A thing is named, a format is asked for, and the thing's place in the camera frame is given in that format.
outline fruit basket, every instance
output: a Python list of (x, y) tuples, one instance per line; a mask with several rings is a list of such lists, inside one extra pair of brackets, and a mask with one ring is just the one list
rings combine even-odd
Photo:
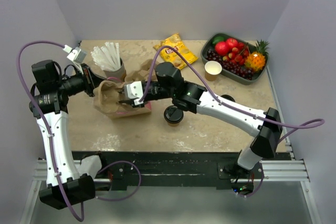
[(265, 72), (267, 64), (268, 64), (268, 54), (265, 54), (265, 64), (263, 66), (263, 68), (260, 71), (254, 72), (253, 69), (248, 68), (244, 65), (240, 66), (239, 62), (234, 64), (232, 63), (233, 61), (228, 59), (227, 61), (223, 60), (223, 57), (227, 55), (221, 55), (219, 56), (218, 53), (215, 51), (215, 45), (213, 45), (213, 43), (215, 42), (214, 39), (218, 38), (218, 37), (222, 37), (224, 40), (227, 40), (229, 38), (233, 38), (235, 40), (237, 40), (239, 42), (239, 44), (241, 46), (243, 46), (243, 44), (245, 45), (245, 48), (243, 48), (244, 50), (248, 50), (250, 53), (255, 52), (257, 50), (256, 46), (253, 46), (241, 39), (237, 39), (235, 37), (232, 37), (230, 35), (227, 34), (215, 34), (210, 40), (207, 41), (207, 43), (204, 45), (202, 51), (201, 51), (201, 57), (202, 57), (202, 62), (204, 64), (206, 64), (209, 60), (216, 60), (218, 61), (223, 69), (221, 74), (229, 77), (241, 84), (244, 85), (250, 85), (254, 82), (256, 82), (259, 77)]

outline red fruit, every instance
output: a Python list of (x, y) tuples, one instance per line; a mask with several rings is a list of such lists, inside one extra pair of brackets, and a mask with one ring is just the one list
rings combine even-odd
[(239, 65), (244, 65), (245, 64), (245, 59), (242, 59), (240, 62), (239, 62)]
[(248, 52), (248, 50), (245, 50), (243, 52), (243, 57), (248, 57), (250, 55), (250, 53)]
[(236, 47), (234, 47), (234, 48), (232, 48), (232, 52), (234, 52), (234, 53), (239, 53), (239, 49), (238, 48), (236, 48)]
[(241, 55), (237, 55), (235, 61), (240, 62), (243, 59)]
[(236, 54), (234, 52), (230, 52), (228, 56), (231, 60), (233, 60), (233, 59), (235, 59)]
[(244, 47), (245, 47), (245, 44), (242, 43), (242, 42), (239, 42), (238, 45), (237, 45), (237, 48), (238, 48), (240, 51), (243, 50)]
[(216, 44), (215, 50), (219, 55), (224, 56), (229, 52), (230, 48), (226, 42), (221, 41)]
[(229, 46), (230, 49), (238, 46), (238, 41), (236, 39), (234, 39), (234, 38), (228, 38), (226, 40), (226, 43), (228, 44), (228, 46)]

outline table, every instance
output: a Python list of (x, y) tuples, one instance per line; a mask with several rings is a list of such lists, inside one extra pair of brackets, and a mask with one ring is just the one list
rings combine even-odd
[[(91, 51), (94, 46), (103, 46), (108, 40), (83, 40), (80, 47), (88, 52), (85, 63), (104, 76), (95, 65)], [(140, 64), (154, 57), (153, 46), (159, 40), (113, 40), (118, 42), (120, 57), (127, 72), (138, 70)], [(197, 56), (205, 40), (185, 40), (186, 46)], [(204, 65), (199, 59), (193, 67), (204, 76)], [(202, 84), (189, 69), (181, 70), (185, 80)], [(209, 82), (216, 94), (229, 94), (237, 103), (267, 110), (275, 108), (274, 98), (267, 74), (249, 86), (242, 85), (225, 76)], [(185, 112), (177, 127), (170, 127), (163, 118), (163, 111), (172, 105), (170, 99), (152, 101), (152, 113), (111, 120), (93, 108), (93, 98), (84, 92), (70, 97), (69, 137), (73, 151), (150, 151), (150, 152), (238, 152), (252, 140), (242, 130), (205, 115)], [(282, 142), (277, 149), (285, 152)]]

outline cup of straws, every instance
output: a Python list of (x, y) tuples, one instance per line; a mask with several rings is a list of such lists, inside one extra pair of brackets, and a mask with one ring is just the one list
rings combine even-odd
[(119, 43), (105, 42), (105, 46), (94, 47), (91, 52), (97, 66), (105, 73), (109, 80), (124, 81), (126, 70), (119, 54)]

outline fruit tray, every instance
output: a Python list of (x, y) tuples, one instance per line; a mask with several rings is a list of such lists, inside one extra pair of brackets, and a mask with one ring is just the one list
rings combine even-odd
[[(247, 42), (245, 42), (241, 39), (237, 39), (237, 38), (235, 38), (233, 36), (230, 36), (230, 35), (227, 35), (227, 34), (215, 34), (213, 37), (211, 37), (210, 40), (207, 41), (207, 43), (204, 45), (204, 47), (201, 51), (202, 62), (204, 64), (206, 64), (208, 62), (208, 60), (206, 59), (208, 50), (209, 49), (211, 49), (211, 50), (215, 49), (214, 45), (212, 45), (212, 42), (213, 42), (213, 39), (215, 37), (218, 37), (218, 36), (222, 36), (225, 40), (228, 39), (228, 38), (234, 38), (234, 39), (238, 40), (238, 42), (243, 42), (244, 44), (248, 45), (248, 49), (249, 49), (250, 52), (253, 52), (253, 51), (256, 50), (255, 46), (253, 46), (253, 45), (251, 45), (251, 44), (249, 44), (249, 43), (247, 43)], [(238, 75), (236, 75), (236, 74), (234, 74), (234, 73), (232, 73), (232, 72), (230, 72), (226, 69), (223, 69), (221, 71), (221, 74), (230, 78), (230, 79), (233, 79), (233, 80), (235, 80), (235, 81), (237, 81), (241, 84), (250, 85), (250, 84), (256, 82), (259, 79), (259, 77), (265, 72), (267, 64), (268, 64), (268, 56), (267, 55), (265, 56), (265, 59), (266, 59), (266, 64), (265, 64), (264, 68), (262, 69), (262, 71), (254, 73), (251, 77), (251, 80), (244, 79), (243, 77), (240, 77), (240, 76), (238, 76)]]

